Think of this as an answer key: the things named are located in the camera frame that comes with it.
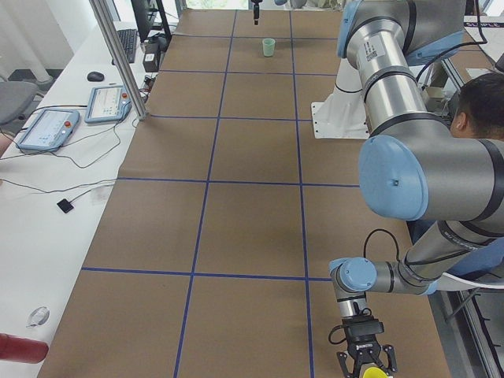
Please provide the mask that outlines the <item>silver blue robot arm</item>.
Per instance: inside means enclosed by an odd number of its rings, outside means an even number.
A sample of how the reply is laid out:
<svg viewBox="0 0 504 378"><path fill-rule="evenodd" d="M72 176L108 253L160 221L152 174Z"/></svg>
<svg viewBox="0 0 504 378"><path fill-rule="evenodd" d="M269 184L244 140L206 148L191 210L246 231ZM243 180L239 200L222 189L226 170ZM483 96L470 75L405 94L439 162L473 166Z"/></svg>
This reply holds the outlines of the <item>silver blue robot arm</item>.
<svg viewBox="0 0 504 378"><path fill-rule="evenodd" d="M370 127L359 155L359 186L382 217L432 221L404 257L331 261L329 274L347 348L343 375L364 365L391 376L392 346L367 305L370 291L429 295L466 254L503 234L503 144L456 139L428 112L411 67L426 69L463 46L463 1L353 1L343 11L338 54L357 69Z"/></svg>

